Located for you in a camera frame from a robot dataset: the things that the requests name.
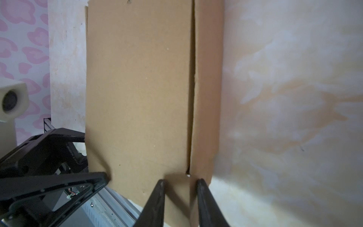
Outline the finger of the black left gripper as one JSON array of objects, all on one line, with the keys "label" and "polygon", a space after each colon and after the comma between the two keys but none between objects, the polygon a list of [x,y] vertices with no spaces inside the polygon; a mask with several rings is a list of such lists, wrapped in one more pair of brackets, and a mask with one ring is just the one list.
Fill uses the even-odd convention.
[{"label": "finger of the black left gripper", "polygon": [[108,182],[104,172],[1,179],[1,226],[58,227]]},{"label": "finger of the black left gripper", "polygon": [[1,158],[1,178],[53,175],[63,163],[69,173],[82,172],[88,161],[75,142],[84,143],[85,134],[59,128],[32,136]]}]

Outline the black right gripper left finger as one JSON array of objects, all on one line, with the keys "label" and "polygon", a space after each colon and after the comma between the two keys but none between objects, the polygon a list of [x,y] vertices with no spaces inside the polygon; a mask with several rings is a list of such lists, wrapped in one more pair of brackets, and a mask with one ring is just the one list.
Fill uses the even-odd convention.
[{"label": "black right gripper left finger", "polygon": [[158,180],[133,227],[163,227],[166,180]]}]

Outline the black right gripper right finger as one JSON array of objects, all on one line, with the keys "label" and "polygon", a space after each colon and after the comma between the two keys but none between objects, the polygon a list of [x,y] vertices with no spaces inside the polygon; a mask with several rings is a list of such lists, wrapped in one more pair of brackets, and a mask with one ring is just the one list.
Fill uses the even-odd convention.
[{"label": "black right gripper right finger", "polygon": [[197,200],[200,227],[230,227],[204,179],[197,180]]}]

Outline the brown cardboard box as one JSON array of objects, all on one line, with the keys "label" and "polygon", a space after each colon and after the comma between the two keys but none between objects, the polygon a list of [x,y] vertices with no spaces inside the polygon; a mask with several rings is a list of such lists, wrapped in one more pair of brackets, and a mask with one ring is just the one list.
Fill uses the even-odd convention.
[{"label": "brown cardboard box", "polygon": [[89,1],[91,172],[139,206],[167,181],[164,221],[198,226],[196,181],[219,149],[223,1]]}]

